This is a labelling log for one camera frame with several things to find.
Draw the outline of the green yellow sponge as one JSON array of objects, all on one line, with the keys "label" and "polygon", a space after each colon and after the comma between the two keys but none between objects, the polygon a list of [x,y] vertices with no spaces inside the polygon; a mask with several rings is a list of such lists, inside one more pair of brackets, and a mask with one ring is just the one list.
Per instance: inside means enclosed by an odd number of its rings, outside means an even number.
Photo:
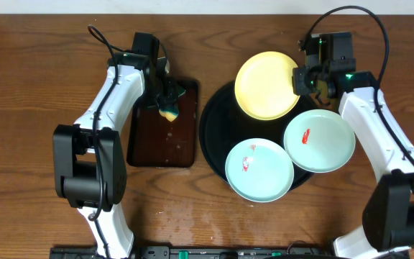
[{"label": "green yellow sponge", "polygon": [[177,87],[169,96],[161,97],[158,103],[158,112],[169,122],[177,119],[180,110],[178,108],[178,99],[185,94],[186,90],[183,87]]}]

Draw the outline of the yellow plate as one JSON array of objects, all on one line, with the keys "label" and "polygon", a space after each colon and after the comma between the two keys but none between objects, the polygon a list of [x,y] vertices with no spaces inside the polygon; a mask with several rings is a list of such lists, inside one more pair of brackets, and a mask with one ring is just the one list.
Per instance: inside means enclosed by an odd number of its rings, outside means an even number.
[{"label": "yellow plate", "polygon": [[243,112],[258,120],[283,117],[293,109],[299,96],[293,93],[293,69],[297,63],[275,51],[256,54],[237,73],[236,101]]}]

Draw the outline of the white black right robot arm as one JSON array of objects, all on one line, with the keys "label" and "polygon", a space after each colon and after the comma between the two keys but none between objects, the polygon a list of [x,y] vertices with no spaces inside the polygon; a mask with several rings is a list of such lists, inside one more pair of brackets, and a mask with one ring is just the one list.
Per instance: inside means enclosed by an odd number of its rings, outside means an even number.
[{"label": "white black right robot arm", "polygon": [[319,83],[327,84],[377,179],[362,225],[336,238],[333,253],[340,258],[381,258],[414,247],[414,146],[388,109],[379,80],[354,69],[353,59],[294,68],[293,91],[314,93]]}]

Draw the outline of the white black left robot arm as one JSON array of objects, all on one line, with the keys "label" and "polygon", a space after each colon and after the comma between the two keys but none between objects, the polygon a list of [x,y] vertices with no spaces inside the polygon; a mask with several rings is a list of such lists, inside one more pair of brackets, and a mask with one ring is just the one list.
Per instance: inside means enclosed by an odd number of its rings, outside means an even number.
[{"label": "white black left robot arm", "polygon": [[166,57],[115,54],[86,112],[72,125],[58,125],[53,133],[56,193],[87,220],[97,242],[97,258],[131,254],[134,234],[121,205],[127,170],[120,135],[138,100],[172,104],[179,97],[169,69]]}]

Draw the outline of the black rectangular tray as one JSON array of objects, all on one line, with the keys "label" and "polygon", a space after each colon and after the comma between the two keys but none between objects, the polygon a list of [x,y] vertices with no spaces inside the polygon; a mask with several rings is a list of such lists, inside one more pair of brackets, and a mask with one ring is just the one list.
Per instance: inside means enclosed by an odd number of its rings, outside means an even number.
[{"label": "black rectangular tray", "polygon": [[179,115],[172,122],[140,100],[134,105],[126,155],[130,166],[189,168],[194,163],[198,82],[185,79],[178,85],[185,94],[178,99]]}]

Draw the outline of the black round tray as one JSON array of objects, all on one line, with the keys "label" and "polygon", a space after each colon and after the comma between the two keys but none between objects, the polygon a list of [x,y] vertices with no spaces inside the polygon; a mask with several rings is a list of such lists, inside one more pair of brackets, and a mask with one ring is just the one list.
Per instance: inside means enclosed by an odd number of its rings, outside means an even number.
[{"label": "black round tray", "polygon": [[215,174],[226,181],[226,158],[235,145],[243,140],[263,138],[283,146],[285,129],[290,121],[315,108],[312,98],[301,96],[283,117],[270,121],[254,119],[237,104],[234,82],[231,81],[209,99],[201,115],[199,140],[204,158]]}]

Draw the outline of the light green plate right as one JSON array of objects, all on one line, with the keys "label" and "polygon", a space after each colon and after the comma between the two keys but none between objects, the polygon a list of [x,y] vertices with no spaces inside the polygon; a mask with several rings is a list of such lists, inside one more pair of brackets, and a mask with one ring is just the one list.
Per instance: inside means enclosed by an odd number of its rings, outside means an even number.
[{"label": "light green plate right", "polygon": [[313,109],[296,116],[283,135],[284,149],[298,167],[329,173],[344,166],[354,153],[356,138],[341,116]]}]

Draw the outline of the light blue plate front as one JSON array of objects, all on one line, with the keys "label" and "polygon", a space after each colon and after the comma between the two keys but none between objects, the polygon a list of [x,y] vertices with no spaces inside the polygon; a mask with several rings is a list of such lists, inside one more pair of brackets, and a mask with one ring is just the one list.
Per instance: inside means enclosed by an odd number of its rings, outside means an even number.
[{"label": "light blue plate front", "polygon": [[283,147],[252,138],[235,145],[226,157],[230,187],[249,201],[267,203],[283,197],[293,184],[294,167]]}]

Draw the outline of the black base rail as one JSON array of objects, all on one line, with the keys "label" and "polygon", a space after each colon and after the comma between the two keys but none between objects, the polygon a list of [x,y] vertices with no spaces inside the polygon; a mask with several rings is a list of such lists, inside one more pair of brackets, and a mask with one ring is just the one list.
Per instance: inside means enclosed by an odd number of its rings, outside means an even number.
[{"label": "black base rail", "polygon": [[[50,259],[105,258],[95,247],[53,247]],[[148,246],[132,248],[130,259],[264,259],[264,258],[337,258],[315,247],[290,249],[173,248]]]}]

